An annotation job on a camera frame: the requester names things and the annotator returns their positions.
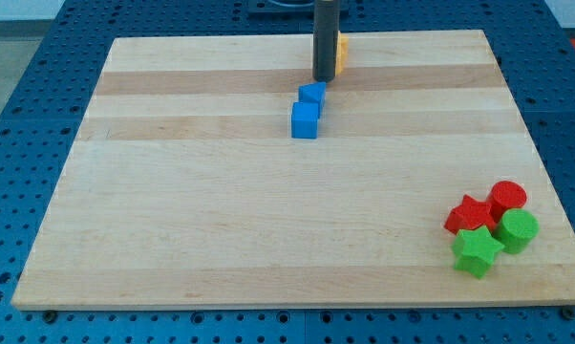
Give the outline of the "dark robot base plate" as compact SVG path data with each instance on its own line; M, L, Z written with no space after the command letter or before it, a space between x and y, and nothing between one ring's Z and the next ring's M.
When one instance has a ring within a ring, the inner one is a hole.
M313 18L315 0L246 0L246 13L251 18Z

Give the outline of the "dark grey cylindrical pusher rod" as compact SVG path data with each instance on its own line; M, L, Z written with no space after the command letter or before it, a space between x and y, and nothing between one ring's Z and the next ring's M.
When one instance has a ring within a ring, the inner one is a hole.
M339 0L315 0L313 22L312 75L317 81L330 82L336 74Z

